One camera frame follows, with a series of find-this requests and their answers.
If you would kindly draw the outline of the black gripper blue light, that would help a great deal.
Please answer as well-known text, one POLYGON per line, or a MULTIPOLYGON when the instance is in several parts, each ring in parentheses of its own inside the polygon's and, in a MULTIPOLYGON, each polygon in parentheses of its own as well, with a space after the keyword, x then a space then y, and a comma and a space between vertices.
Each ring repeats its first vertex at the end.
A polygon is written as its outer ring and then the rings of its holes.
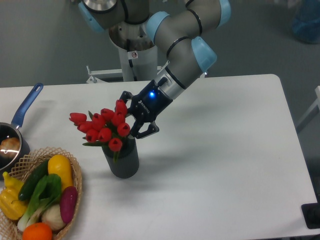
POLYGON ((160 90, 155 80, 150 81, 137 95, 123 91, 120 100, 130 101, 128 113, 135 121, 129 132, 131 138, 143 139, 160 131, 155 120, 173 100, 160 90))

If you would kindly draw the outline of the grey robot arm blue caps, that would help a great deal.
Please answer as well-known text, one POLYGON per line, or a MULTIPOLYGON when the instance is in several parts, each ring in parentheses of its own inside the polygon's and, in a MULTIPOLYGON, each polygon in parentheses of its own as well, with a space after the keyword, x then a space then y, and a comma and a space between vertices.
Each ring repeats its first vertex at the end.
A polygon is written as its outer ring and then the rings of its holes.
POLYGON ((159 131, 157 116, 216 62, 202 34, 231 17, 227 0, 187 0, 178 15, 150 12, 147 0, 82 0, 78 7, 95 32, 108 32, 117 47, 125 82, 147 81, 137 95, 124 91, 134 124, 129 136, 159 131))

